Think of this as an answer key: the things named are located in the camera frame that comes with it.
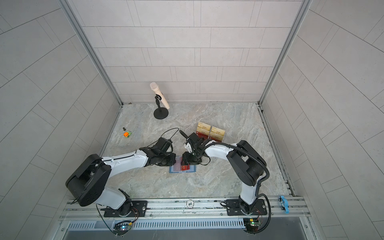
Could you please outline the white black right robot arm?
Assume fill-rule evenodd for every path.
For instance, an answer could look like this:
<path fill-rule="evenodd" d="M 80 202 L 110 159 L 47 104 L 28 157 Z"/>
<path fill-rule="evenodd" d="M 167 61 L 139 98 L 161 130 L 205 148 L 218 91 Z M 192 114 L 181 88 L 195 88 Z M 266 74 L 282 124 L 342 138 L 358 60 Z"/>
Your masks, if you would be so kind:
<path fill-rule="evenodd" d="M 205 140 L 196 133 L 189 136 L 183 131 L 180 133 L 186 139 L 187 150 L 182 155 L 182 165 L 201 165 L 203 157 L 227 160 L 242 182 L 239 196 L 240 210 L 246 215 L 255 212 L 261 183 L 270 177 L 267 163 L 260 154 L 244 140 L 230 145 L 215 140 Z"/>

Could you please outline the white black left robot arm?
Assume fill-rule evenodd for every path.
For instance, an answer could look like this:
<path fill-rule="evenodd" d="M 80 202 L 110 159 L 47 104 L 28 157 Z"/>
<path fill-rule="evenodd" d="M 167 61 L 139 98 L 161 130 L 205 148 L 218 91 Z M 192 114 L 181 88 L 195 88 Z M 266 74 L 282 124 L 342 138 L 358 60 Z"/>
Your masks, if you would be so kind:
<path fill-rule="evenodd" d="M 116 191 L 107 188 L 108 180 L 132 169 L 152 165 L 173 166 L 176 163 L 176 154 L 168 151 L 172 148 L 171 140 L 160 137 L 153 146 L 142 147 L 125 155 L 102 158 L 92 154 L 67 179 L 65 185 L 80 206 L 106 206 L 118 216 L 126 217 L 132 211 L 132 200 L 121 189 Z"/>

